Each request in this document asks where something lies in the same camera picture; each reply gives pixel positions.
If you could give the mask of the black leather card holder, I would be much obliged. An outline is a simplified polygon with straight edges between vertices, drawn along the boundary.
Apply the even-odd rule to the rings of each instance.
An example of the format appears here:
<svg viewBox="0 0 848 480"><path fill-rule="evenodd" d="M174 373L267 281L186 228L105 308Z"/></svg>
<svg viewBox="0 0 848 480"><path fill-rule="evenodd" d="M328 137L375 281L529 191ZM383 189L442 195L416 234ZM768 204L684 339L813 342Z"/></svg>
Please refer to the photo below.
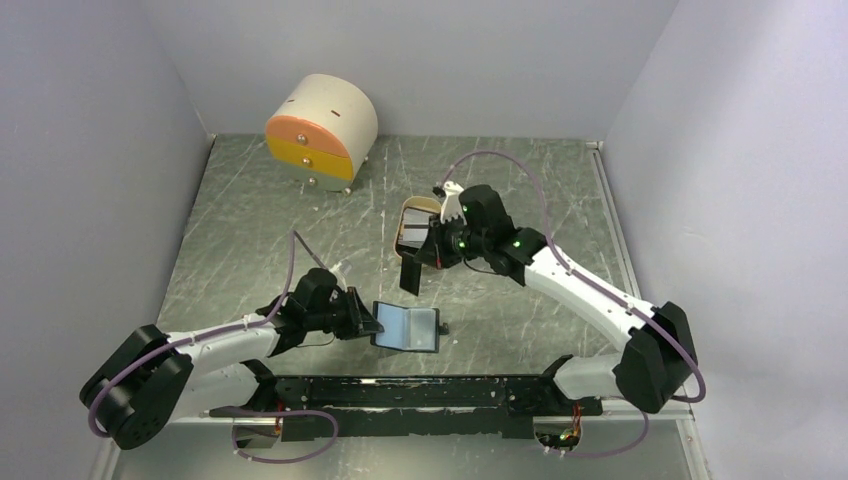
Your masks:
<svg viewBox="0 0 848 480"><path fill-rule="evenodd" d="M382 331L370 337L372 346L397 352L437 353L440 338L450 334L438 308L403 307L373 302L373 315Z"/></svg>

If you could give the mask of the beige oval plastic tray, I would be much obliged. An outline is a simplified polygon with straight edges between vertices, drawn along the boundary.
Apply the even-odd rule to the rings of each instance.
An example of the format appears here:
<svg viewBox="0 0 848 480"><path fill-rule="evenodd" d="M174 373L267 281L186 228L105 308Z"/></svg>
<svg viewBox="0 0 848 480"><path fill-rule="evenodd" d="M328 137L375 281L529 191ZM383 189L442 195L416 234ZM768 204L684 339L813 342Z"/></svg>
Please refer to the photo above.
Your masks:
<svg viewBox="0 0 848 480"><path fill-rule="evenodd" d="M440 213L440 203L430 197L412 196L401 206L401 216L394 238L394 251L398 258L404 252L416 252L424 243L430 219Z"/></svg>

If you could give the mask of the black credit card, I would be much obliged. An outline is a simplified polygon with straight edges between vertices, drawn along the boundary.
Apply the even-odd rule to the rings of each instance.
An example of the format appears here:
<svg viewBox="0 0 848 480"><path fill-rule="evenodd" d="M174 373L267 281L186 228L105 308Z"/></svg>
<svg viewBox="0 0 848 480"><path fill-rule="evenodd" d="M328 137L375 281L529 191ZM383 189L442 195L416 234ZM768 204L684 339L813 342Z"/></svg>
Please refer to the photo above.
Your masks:
<svg viewBox="0 0 848 480"><path fill-rule="evenodd" d="M414 296L420 293L422 264L411 251L401 252L399 287Z"/></svg>

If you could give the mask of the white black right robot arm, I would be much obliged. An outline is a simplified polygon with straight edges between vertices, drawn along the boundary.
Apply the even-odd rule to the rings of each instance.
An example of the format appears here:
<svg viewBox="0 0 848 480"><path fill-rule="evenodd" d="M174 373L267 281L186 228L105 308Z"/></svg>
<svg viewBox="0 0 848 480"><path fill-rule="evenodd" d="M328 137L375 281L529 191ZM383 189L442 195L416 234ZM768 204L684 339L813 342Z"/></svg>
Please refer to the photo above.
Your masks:
<svg viewBox="0 0 848 480"><path fill-rule="evenodd" d="M488 185L463 188L448 181L434 189L439 210L430 216L413 262L437 269L483 259L494 274L540 292L577 313L614 347L612 354L559 360L539 391L550 413L577 400L621 398L655 414L694 375L697 356L686 313L668 301L657 307L627 294L580 266L547 235L517 227Z"/></svg>

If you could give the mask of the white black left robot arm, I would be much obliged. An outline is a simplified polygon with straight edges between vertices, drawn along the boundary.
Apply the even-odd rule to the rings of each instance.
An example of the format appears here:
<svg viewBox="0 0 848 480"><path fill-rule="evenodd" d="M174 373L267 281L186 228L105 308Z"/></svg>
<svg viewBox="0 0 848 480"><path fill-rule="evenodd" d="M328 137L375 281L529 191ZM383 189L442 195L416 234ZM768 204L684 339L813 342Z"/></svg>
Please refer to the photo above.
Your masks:
<svg viewBox="0 0 848 480"><path fill-rule="evenodd" d="M312 268L294 291L239 320L187 332L137 328L83 385L79 399L93 433L130 450L168 423L202 412L283 412L290 404L280 398L266 359L299 347L313 331L351 340L383 330L355 288Z"/></svg>

